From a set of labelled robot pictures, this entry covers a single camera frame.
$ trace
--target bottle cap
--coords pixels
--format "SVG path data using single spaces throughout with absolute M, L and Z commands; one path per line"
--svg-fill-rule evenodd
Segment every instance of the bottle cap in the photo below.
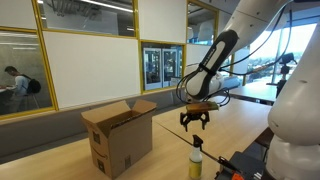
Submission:
M 201 145 L 203 144 L 203 140 L 197 136 L 197 135 L 193 135 L 193 147 L 200 147 L 200 149 L 202 149 Z

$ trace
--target box flap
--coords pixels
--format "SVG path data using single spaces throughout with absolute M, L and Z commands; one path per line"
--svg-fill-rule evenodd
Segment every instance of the box flap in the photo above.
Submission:
M 120 101 L 107 106 L 82 112 L 81 115 L 87 121 L 90 121 L 92 123 L 99 123 L 106 119 L 115 117 L 119 114 L 123 114 L 127 111 L 131 111 L 131 109 L 127 105 L 126 101 Z
M 139 113 L 144 113 L 144 112 L 154 110 L 156 107 L 157 107 L 157 104 L 154 102 L 138 99 L 134 104 L 132 110 Z
M 120 101 L 100 108 L 81 113 L 86 126 L 109 136 L 113 124 L 131 115 L 131 109 L 126 101 Z

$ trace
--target sky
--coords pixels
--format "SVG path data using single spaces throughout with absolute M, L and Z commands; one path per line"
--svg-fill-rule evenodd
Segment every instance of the sky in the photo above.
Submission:
M 308 45 L 316 24 L 296 26 L 292 28 L 290 43 L 286 52 L 303 52 Z M 278 41 L 280 38 L 281 30 L 274 31 L 269 40 L 256 52 L 251 58 L 256 59 L 259 57 L 275 57 L 278 49 Z M 257 49 L 269 36 L 270 31 L 262 33 L 251 45 L 250 53 Z M 289 28 L 283 30 L 281 51 L 283 52 L 289 35 Z

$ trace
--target desk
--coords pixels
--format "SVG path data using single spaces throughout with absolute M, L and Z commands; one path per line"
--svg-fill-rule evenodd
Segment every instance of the desk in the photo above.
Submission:
M 251 98 L 273 103 L 276 101 L 277 86 L 266 85 L 261 82 L 250 83 L 245 86 L 231 89 L 229 93 L 236 98 Z
M 0 89 L 0 115 L 8 114 L 9 106 L 7 104 L 10 102 L 13 91 L 7 89 Z
M 231 99 L 219 111 L 209 111 L 210 122 L 202 130 L 201 121 L 191 121 L 188 132 L 180 125 L 180 113 L 185 107 L 168 111 L 153 117 L 153 121 L 193 142 L 192 135 L 203 139 L 202 149 L 218 158 L 230 159 L 235 151 L 243 152 L 267 127 L 267 117 L 271 106 L 249 101 Z
M 117 180 L 189 180 L 191 149 L 189 144 L 153 123 L 153 150 L 127 169 Z M 203 156 L 202 166 L 202 179 L 214 179 L 220 167 L 207 156 Z M 108 180 L 110 178 L 93 165 L 89 139 L 84 139 L 2 164 L 0 179 Z

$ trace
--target whiteboard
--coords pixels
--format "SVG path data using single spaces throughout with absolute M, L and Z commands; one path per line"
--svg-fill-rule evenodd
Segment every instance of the whiteboard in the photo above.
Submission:
M 59 109 L 140 94 L 136 39 L 43 34 Z

